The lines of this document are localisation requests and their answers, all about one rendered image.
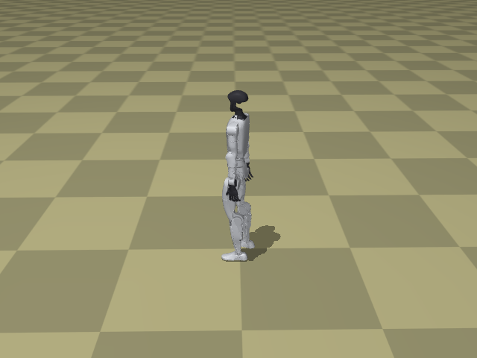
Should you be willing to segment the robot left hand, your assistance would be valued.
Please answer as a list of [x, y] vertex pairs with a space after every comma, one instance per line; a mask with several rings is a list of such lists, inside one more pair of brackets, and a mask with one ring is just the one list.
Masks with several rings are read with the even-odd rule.
[[[239, 199], [239, 197], [238, 197], [238, 192], [237, 192], [237, 189], [236, 189], [236, 187], [237, 187], [237, 180], [236, 179], [234, 181], [234, 185], [235, 186], [229, 185], [229, 183], [228, 183], [229, 188], [227, 190], [226, 195], [229, 195], [229, 199], [231, 201], [236, 201], [237, 202], [237, 201], [240, 201], [241, 199]], [[233, 199], [233, 197], [234, 197], [234, 199]]]

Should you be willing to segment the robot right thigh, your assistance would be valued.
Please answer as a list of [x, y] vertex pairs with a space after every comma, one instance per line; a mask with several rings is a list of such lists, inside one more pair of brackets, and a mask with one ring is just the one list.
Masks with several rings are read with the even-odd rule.
[[[247, 168], [246, 178], [248, 177], [248, 175], [249, 175], [249, 168]], [[245, 179], [241, 181], [241, 185], [239, 187], [239, 190], [237, 191], [238, 192], [238, 199], [241, 199], [241, 200], [236, 202], [236, 205], [238, 207], [238, 212], [241, 213], [242, 215], [246, 215], [250, 212], [250, 205], [247, 202], [244, 201], [245, 190], [246, 190]]]

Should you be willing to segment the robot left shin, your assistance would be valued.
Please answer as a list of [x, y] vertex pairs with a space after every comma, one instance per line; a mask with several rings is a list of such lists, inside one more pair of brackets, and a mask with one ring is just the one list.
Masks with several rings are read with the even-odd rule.
[[[232, 223], [230, 222], [230, 233], [231, 233], [231, 238], [233, 241], [234, 249], [238, 253], [238, 255], [241, 254], [241, 240], [243, 239], [243, 224], [242, 224], [242, 219], [238, 216], [233, 217]], [[235, 255], [237, 255], [235, 253]]]

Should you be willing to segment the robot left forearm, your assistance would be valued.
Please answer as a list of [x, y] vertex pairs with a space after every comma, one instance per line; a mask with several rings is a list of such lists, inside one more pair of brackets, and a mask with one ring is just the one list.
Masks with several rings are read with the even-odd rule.
[[228, 183], [229, 183], [229, 185], [235, 186], [234, 181], [237, 177], [237, 173], [236, 173], [237, 162], [234, 158], [234, 155], [231, 154], [231, 153], [227, 154], [226, 159], [227, 159], [227, 166], [228, 166], [228, 172], [229, 172], [228, 173], [228, 178], [229, 178]]

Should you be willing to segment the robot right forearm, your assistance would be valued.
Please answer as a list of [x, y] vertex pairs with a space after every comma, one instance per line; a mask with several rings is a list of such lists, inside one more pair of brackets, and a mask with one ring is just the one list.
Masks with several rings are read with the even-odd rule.
[[246, 153], [246, 154], [244, 155], [244, 157], [243, 157], [245, 163], [249, 163], [249, 162], [250, 162], [250, 159], [249, 159], [249, 156], [250, 156], [250, 154], [249, 154], [249, 147], [250, 147], [250, 145], [249, 145], [249, 141], [248, 141], [247, 153]]

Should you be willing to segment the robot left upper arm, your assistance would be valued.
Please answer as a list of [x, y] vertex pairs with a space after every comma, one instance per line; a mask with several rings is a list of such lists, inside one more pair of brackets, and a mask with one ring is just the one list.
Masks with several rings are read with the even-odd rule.
[[227, 154], [229, 153], [233, 154], [234, 158], [236, 159], [237, 158], [237, 136], [239, 134], [238, 123], [236, 122], [230, 123], [227, 126], [226, 133], [227, 133], [228, 147], [230, 149], [230, 151], [228, 151]]

